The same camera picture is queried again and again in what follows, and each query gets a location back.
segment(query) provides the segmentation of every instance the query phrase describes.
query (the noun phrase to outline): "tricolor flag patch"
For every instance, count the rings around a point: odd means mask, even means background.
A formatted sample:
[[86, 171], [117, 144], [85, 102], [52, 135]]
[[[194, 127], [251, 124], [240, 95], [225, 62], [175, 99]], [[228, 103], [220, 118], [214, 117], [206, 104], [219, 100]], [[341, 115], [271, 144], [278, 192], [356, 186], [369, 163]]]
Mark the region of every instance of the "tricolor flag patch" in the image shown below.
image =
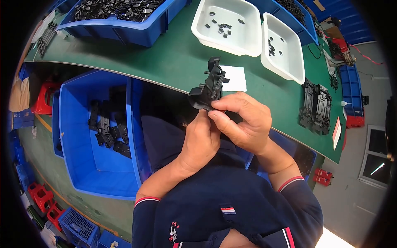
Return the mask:
[[221, 211], [224, 214], [236, 214], [234, 208], [221, 208]]

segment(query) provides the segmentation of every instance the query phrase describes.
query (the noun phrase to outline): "red wire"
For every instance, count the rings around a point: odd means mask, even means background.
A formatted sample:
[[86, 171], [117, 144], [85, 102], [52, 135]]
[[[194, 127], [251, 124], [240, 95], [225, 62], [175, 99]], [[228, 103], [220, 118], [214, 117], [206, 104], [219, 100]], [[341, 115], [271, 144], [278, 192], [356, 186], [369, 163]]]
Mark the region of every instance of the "red wire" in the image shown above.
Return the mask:
[[[337, 39], [337, 38], [328, 37], [328, 36], [327, 36], [324, 32], [322, 32], [321, 30], [318, 30], [318, 31], [321, 32], [321, 33], [323, 33], [324, 36], [325, 36], [326, 38], [330, 38], [330, 39], [334, 39], [334, 40], [339, 40], [339, 39]], [[371, 60], [372, 63], [377, 64], [377, 65], [382, 65], [382, 64], [383, 64], [383, 63], [377, 63], [377, 62], [373, 61], [372, 59], [370, 59], [368, 56], [365, 56], [364, 54], [362, 54], [362, 53], [360, 52], [360, 50], [359, 50], [357, 47], [353, 46], [352, 44], [348, 44], [348, 45], [354, 47], [355, 49], [357, 49], [357, 51], [358, 51], [364, 58]]]

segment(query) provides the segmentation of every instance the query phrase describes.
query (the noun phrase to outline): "blue wall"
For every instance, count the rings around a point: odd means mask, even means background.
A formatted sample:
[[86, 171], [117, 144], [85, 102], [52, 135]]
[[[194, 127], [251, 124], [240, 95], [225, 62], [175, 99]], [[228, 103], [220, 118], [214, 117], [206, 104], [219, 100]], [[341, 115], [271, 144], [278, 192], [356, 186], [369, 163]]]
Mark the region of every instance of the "blue wall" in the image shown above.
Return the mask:
[[345, 40], [350, 44], [374, 41], [367, 24], [349, 0], [320, 0], [325, 10], [321, 11], [313, 0], [304, 0], [306, 5], [316, 14], [319, 22], [330, 16], [341, 20], [339, 27]]

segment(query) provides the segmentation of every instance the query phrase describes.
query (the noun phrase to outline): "embroidered logo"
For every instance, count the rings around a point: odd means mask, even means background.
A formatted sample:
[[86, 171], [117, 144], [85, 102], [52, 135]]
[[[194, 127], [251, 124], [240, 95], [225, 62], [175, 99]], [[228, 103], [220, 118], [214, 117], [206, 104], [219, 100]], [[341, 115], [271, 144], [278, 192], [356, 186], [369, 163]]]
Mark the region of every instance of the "embroidered logo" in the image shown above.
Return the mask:
[[171, 243], [175, 244], [176, 241], [176, 229], [179, 228], [179, 225], [176, 222], [172, 222], [171, 223], [171, 230], [170, 230], [170, 237], [168, 238], [168, 240]]

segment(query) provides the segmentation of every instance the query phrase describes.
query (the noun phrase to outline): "fire extinguisher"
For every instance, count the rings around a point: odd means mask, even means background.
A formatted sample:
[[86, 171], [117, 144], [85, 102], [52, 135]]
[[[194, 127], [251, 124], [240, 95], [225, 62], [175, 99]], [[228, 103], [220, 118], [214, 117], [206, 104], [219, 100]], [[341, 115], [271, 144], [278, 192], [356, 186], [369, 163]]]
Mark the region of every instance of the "fire extinguisher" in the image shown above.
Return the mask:
[[321, 183], [325, 187], [331, 186], [331, 181], [329, 179], [326, 179], [326, 178], [323, 178], [323, 177], [320, 177], [320, 176], [314, 176], [313, 177], [313, 181], [316, 182], [316, 183]]
[[317, 168], [314, 173], [320, 177], [323, 177], [325, 179], [331, 180], [331, 178], [333, 178], [333, 175], [331, 172], [329, 171], [325, 171], [323, 169]]

